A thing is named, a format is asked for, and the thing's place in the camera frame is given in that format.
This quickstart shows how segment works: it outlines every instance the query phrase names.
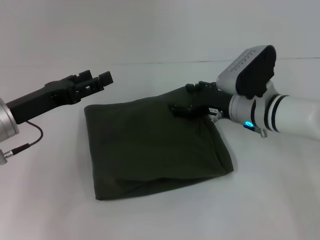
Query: blue led light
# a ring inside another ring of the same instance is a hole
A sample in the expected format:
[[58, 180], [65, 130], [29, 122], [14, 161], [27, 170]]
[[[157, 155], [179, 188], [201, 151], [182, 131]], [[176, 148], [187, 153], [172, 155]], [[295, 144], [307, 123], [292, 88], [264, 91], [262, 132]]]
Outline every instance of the blue led light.
[[248, 127], [254, 127], [252, 122], [249, 122], [249, 121], [246, 121], [244, 124], [247, 125]]

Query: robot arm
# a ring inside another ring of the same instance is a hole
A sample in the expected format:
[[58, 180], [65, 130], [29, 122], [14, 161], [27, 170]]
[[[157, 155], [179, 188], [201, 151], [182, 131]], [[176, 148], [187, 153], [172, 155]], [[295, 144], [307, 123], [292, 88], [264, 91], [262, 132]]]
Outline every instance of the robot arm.
[[193, 94], [188, 107], [170, 105], [177, 117], [210, 115], [243, 125], [267, 137], [267, 131], [320, 141], [320, 102], [279, 94], [270, 79], [276, 51], [271, 45], [245, 50], [217, 78], [185, 86]]
[[[18, 134], [17, 125], [59, 106], [76, 104], [82, 98], [100, 92], [112, 83], [109, 71], [93, 78], [87, 70], [79, 76], [71, 75], [59, 81], [49, 82], [43, 88], [7, 104], [0, 99], [0, 142]], [[33, 143], [27, 143], [6, 153], [0, 150], [0, 165], [5, 164], [7, 158], [32, 145]]]

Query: white table surface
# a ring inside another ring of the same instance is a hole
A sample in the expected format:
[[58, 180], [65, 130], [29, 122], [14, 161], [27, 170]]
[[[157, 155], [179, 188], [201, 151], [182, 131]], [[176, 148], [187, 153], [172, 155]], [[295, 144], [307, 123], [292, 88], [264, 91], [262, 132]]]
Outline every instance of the white table surface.
[[[90, 104], [213, 82], [244, 49], [276, 47], [276, 89], [320, 100], [319, 1], [1, 0], [0, 96], [9, 102], [90, 69], [114, 83], [32, 122], [42, 141], [0, 167], [1, 240], [317, 240], [320, 142], [217, 127], [235, 171], [146, 197], [95, 200]], [[34, 141], [28, 124], [0, 144]]]

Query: green fabric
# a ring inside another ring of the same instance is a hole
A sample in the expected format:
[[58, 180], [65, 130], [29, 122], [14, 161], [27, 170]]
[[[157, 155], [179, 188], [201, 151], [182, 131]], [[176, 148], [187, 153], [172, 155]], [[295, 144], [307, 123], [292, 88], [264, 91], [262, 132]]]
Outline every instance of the green fabric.
[[85, 108], [97, 200], [156, 194], [234, 170], [207, 116], [174, 117], [168, 108], [190, 101], [182, 87], [133, 102]]

